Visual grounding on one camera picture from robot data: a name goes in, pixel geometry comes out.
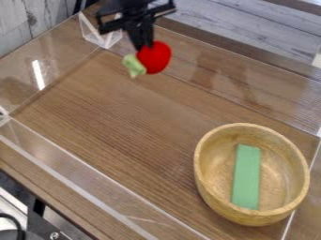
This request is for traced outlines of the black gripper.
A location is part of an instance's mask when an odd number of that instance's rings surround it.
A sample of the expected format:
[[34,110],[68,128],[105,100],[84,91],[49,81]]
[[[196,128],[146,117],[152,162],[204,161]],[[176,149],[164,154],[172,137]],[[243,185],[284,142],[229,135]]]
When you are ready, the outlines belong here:
[[153,41],[152,22],[176,10],[173,0],[167,0],[164,4],[156,7],[149,7],[149,4],[156,0],[101,1],[101,6],[94,13],[98,34],[104,35],[124,28],[134,50],[141,49],[142,42],[150,48]]

